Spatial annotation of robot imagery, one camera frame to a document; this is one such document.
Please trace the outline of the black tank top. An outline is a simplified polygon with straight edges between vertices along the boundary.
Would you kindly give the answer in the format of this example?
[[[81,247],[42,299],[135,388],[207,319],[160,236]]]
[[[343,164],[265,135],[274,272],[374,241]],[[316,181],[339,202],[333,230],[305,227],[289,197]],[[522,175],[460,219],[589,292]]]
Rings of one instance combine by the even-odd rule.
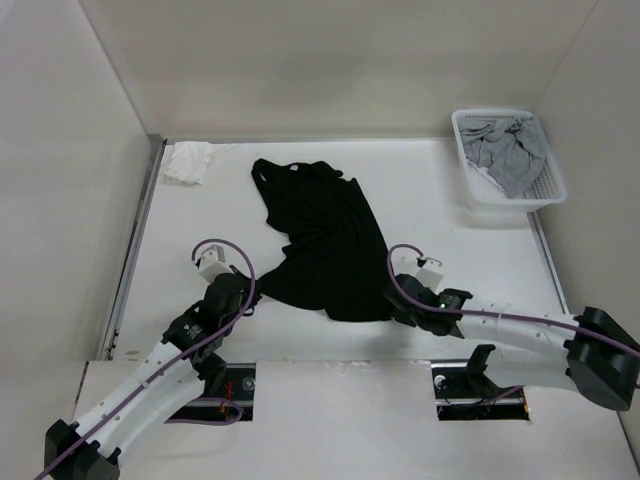
[[[258,281],[261,293],[341,322],[387,321],[388,247],[356,179],[319,161],[251,170],[267,224],[287,236],[284,260]]]

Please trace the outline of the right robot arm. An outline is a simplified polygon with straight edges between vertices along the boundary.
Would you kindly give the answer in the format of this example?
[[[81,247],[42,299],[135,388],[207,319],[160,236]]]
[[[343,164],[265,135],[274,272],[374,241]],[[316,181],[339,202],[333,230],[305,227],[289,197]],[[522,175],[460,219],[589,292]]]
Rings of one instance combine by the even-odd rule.
[[[465,366],[434,375],[440,399],[491,403],[511,388],[562,389],[608,410],[630,409],[639,344],[608,313],[527,315],[468,291],[439,293],[399,274],[384,291],[392,317],[435,336],[476,342]]]

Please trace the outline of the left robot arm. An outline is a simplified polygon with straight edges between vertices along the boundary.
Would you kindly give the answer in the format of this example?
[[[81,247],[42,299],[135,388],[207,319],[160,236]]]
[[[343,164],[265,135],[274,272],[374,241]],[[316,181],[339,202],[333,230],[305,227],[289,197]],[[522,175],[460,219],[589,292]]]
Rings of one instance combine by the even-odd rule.
[[[217,351],[258,300],[254,280],[239,272],[218,275],[113,392],[72,422],[49,427],[39,476],[119,478],[139,444],[176,412],[221,393],[227,364]]]

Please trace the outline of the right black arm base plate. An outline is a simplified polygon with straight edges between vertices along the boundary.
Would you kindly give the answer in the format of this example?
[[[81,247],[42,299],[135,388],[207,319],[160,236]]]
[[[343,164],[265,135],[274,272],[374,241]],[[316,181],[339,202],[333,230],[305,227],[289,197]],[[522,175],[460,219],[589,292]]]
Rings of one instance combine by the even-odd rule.
[[[529,420],[522,387],[498,387],[465,362],[432,363],[431,374],[440,421]]]

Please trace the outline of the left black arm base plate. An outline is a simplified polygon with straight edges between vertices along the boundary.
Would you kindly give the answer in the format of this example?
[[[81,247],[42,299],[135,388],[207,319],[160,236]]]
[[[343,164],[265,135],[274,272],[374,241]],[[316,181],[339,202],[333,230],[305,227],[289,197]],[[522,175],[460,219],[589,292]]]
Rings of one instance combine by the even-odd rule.
[[[256,364],[228,364],[221,380],[208,381],[204,393],[173,414],[168,423],[222,426],[251,422],[256,391]]]

